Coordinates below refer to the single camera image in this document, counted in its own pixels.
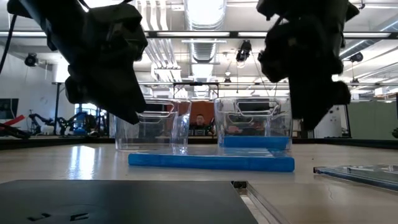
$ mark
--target ceiling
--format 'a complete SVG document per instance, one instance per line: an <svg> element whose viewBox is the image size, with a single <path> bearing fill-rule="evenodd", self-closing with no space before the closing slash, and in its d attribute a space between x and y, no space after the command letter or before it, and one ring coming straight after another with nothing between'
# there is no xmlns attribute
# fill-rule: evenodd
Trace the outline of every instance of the ceiling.
<svg viewBox="0 0 398 224"><path fill-rule="evenodd" d="M89 5L99 4L117 4L117 0L86 0ZM351 1L356 6L360 6L361 1ZM366 6L361 10L360 15L349 21L345 25L345 31L353 32L368 32L381 31L386 26L398 21L398 0L364 0ZM6 11L5 0L0 0L0 30L8 30L9 28L9 14ZM149 23L149 11L147 14L147 21ZM167 26L170 30L187 30L185 23L185 13L183 11L182 0L168 0L167 1ZM227 0L226 14L222 30L268 30L276 20L275 17L271 21L266 21L266 18L256 11L256 1L253 0ZM30 19L17 19L15 30L31 31L40 30L40 27ZM0 42L5 42L5 38L0 38ZM225 73L230 72L232 82L261 82L266 77L261 76L259 72L259 63L257 62L257 53L264 48L264 41L261 39L250 40L252 44L253 54L246 60L243 68L238 68L235 55L237 48L241 45L241 39L226 39L226 43L218 44L217 57L214 62L212 78L208 80L218 80L222 82L225 78ZM362 40L347 41L346 49L352 48ZM181 77L192 77L191 57L188 44L182 43L182 39L171 39L172 48L178 66L181 68ZM362 49L361 53L364 55L364 60L359 63L345 62L345 71L340 76L340 80L349 82L355 78L360 78L361 82L375 83L375 82L398 82L398 40L382 40L375 44ZM38 58L42 62L58 63L62 56L57 52L51 52L46 46L46 39L38 38L17 38L12 39L10 51L14 55L21 58L26 57L29 52L38 54ZM141 62L134 64L134 69L137 77L141 82L153 82L154 78L150 75L152 62L147 55L143 55ZM246 85L239 89L258 88L259 86ZM224 86L225 88L235 89L236 85ZM371 90L374 86L356 87L356 93L365 94L366 92L372 94Z"/></svg>

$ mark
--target black cable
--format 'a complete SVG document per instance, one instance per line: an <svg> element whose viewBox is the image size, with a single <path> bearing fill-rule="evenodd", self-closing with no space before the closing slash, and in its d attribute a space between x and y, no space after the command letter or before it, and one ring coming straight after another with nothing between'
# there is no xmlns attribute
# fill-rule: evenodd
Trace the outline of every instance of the black cable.
<svg viewBox="0 0 398 224"><path fill-rule="evenodd" d="M7 42L6 42L6 45L4 46L4 52L2 53L2 57L1 57L0 75L2 72L2 68L4 67L4 63L6 63L6 57L7 57L8 50L10 48L12 32L14 31L14 26L15 26L16 21L17 21L17 15L13 15L12 19L11 19L10 29L8 31Z"/></svg>

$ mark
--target clear plastic bin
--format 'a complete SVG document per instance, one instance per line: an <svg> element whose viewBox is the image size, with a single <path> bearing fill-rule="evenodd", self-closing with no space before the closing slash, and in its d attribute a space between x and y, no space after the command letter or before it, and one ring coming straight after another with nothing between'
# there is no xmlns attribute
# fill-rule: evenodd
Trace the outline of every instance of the clear plastic bin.
<svg viewBox="0 0 398 224"><path fill-rule="evenodd" d="M219 147L290 149L288 98L217 98L214 108Z"/></svg>
<svg viewBox="0 0 398 224"><path fill-rule="evenodd" d="M116 149L186 147L191 101L151 98L146 103L147 110L138 114L139 123L135 125L115 118Z"/></svg>

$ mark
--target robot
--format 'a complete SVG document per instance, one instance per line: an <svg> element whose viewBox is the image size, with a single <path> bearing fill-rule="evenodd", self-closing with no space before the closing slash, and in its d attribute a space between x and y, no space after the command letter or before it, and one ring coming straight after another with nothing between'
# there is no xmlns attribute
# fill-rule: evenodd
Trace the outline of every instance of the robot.
<svg viewBox="0 0 398 224"><path fill-rule="evenodd" d="M69 102L90 102L135 124L146 103L132 63L147 40L142 17L128 2L85 12L84 0L10 0L7 10L34 19L48 47L68 61ZM293 118L313 129L333 105L349 103L348 87L331 76L343 70L344 24L359 11L348 0L260 0L257 11L268 20L280 16L258 58L262 72L272 82L289 79ZM288 23L280 24L283 19Z"/></svg>

